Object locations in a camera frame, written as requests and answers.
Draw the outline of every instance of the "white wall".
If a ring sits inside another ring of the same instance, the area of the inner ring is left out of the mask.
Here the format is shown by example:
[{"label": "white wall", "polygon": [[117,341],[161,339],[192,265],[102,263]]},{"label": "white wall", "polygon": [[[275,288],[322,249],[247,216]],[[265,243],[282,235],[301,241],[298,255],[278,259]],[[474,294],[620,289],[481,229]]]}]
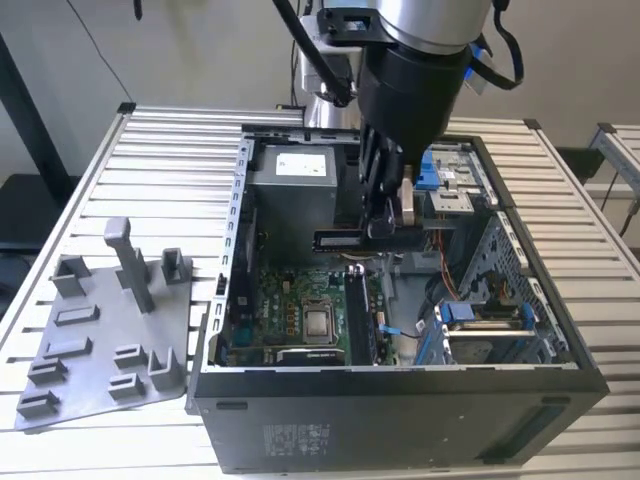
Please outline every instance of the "white wall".
[{"label": "white wall", "polygon": [[[139,23],[131,0],[74,4],[140,103],[270,108],[288,100],[290,37],[269,0],[144,0]],[[463,92],[455,114],[534,117],[556,144],[575,146],[598,121],[640,123],[638,18],[637,0],[511,2],[504,23],[522,44],[525,84]],[[0,0],[0,30],[65,165],[81,173],[125,98],[120,86],[64,0]],[[485,31],[511,74],[490,19]],[[23,160],[2,162],[0,176]]]}]

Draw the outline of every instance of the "aluminum slat table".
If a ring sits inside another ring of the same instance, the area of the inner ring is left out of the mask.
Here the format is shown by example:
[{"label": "aluminum slat table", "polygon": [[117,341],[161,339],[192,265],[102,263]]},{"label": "aluminum slat table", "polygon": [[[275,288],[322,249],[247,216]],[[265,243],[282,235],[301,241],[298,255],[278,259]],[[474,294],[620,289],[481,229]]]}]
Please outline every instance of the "aluminum slat table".
[{"label": "aluminum slat table", "polygon": [[[102,233],[113,215],[131,217],[132,242],[145,258],[169,246],[194,257],[193,355],[215,290],[240,125],[300,122],[292,111],[138,107],[118,115],[0,322],[0,473],[20,479],[222,477],[200,418],[183,410],[184,398],[55,425],[38,435],[12,431],[15,406],[55,296],[47,280],[55,261],[62,253],[82,254],[90,268],[112,266],[115,257]],[[522,469],[296,478],[640,477],[640,266],[542,131],[522,121],[457,118],[449,133],[483,137],[612,393]]]},{"label": "aluminum slat table", "polygon": [[596,148],[611,162],[640,197],[640,126],[599,123],[590,148]]}]

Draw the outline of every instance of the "metal rail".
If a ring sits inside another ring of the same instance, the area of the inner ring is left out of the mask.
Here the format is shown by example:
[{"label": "metal rail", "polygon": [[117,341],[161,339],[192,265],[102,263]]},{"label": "metal rail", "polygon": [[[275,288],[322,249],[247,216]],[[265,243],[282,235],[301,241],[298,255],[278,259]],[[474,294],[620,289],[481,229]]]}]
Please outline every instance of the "metal rail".
[{"label": "metal rail", "polygon": [[[42,435],[12,427],[54,298],[47,279],[55,260],[61,253],[81,254],[89,267],[112,265],[113,251],[101,238],[108,217],[131,218],[132,243],[147,258],[169,246],[194,257],[193,355],[205,302],[215,291],[240,125],[248,122],[297,125],[301,118],[286,111],[138,107],[114,121],[0,322],[0,473],[169,478],[178,472],[169,467],[179,466],[188,478],[224,478],[200,418],[184,413],[183,399],[63,423]],[[458,118],[449,133],[484,139],[612,393],[522,469],[353,472],[333,478],[638,478],[640,268],[635,258],[541,131],[522,121]]]}]

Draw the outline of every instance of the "printed label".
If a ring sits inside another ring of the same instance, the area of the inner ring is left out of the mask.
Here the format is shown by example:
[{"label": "printed label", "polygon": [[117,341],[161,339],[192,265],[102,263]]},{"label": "printed label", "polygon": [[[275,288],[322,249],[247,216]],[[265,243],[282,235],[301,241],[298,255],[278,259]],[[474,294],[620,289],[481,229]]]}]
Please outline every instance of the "printed label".
[{"label": "printed label", "polygon": [[281,153],[277,158],[276,175],[326,177],[326,163],[324,155]]},{"label": "printed label", "polygon": [[326,455],[330,432],[329,424],[264,425],[264,448],[270,457]]}]

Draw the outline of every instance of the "motherboard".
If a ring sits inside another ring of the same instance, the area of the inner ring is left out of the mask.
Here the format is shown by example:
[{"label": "motherboard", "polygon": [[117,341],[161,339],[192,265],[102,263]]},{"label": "motherboard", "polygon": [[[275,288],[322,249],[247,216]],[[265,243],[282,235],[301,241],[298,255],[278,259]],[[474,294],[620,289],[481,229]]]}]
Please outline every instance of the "motherboard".
[{"label": "motherboard", "polygon": [[[232,326],[230,366],[352,364],[359,339],[350,338],[344,272],[263,268],[258,282],[254,317]],[[386,315],[377,272],[367,273],[366,292],[373,324]],[[391,342],[378,340],[374,362],[388,364]]]}]

